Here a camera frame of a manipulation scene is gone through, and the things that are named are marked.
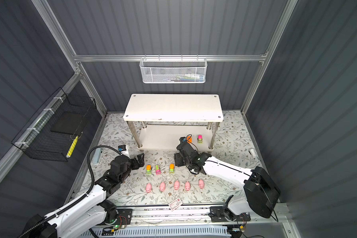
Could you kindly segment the orange toy bulldozer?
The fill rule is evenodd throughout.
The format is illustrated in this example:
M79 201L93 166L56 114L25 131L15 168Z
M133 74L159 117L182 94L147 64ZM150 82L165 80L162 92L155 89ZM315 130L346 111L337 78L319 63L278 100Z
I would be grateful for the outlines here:
M189 134L189 135L186 137L186 140L188 141L188 143L192 143L192 135Z

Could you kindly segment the orange green mixer toy truck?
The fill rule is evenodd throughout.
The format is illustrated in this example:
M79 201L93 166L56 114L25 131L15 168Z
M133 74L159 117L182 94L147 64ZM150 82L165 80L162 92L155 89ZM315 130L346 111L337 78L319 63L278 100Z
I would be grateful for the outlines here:
M170 164L169 170L170 170L170 173L173 174L175 172L175 165L174 164Z

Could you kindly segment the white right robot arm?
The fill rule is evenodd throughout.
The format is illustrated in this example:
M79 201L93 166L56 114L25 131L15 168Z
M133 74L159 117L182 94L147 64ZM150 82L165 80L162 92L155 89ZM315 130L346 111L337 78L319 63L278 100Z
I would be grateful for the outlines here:
M198 153L184 137L179 139L177 150L175 157L179 164L186 166L191 174L214 176L244 190L245 197L230 195L224 203L222 211L228 221L235 221L250 212L266 219L278 219L274 208L281 192L262 167L245 169L223 162L209 153Z

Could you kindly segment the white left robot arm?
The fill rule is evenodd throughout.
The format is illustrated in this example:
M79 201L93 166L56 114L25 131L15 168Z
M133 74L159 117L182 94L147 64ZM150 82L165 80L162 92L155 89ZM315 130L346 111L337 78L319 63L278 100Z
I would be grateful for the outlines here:
M101 224L114 224L118 218L117 206L108 198L130 175L145 164L144 153L130 159L121 154L104 175L87 192L47 215L35 215L28 220L20 238L77 238L83 232Z

